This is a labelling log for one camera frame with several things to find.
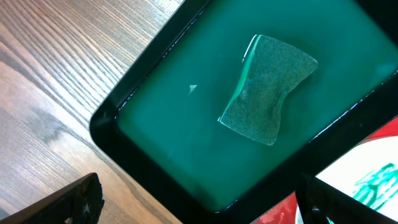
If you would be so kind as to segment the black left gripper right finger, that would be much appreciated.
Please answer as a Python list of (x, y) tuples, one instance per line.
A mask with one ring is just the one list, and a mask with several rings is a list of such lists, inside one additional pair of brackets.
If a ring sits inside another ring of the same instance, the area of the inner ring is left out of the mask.
[(397, 224), (397, 222), (307, 174), (295, 190), (304, 224)]

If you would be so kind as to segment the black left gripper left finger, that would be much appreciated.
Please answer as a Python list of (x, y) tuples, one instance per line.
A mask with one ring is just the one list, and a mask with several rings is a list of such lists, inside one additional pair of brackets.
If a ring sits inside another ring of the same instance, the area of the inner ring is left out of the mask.
[(92, 172), (2, 219), (1, 224), (97, 224), (103, 206), (102, 186)]

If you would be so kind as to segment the green yellow sponge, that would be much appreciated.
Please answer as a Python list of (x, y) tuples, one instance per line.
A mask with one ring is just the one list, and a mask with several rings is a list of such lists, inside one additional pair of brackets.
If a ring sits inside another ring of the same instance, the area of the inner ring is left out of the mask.
[(233, 95), (218, 121), (246, 138), (273, 145), (285, 98), (317, 68), (316, 59), (293, 45), (255, 35), (245, 51)]

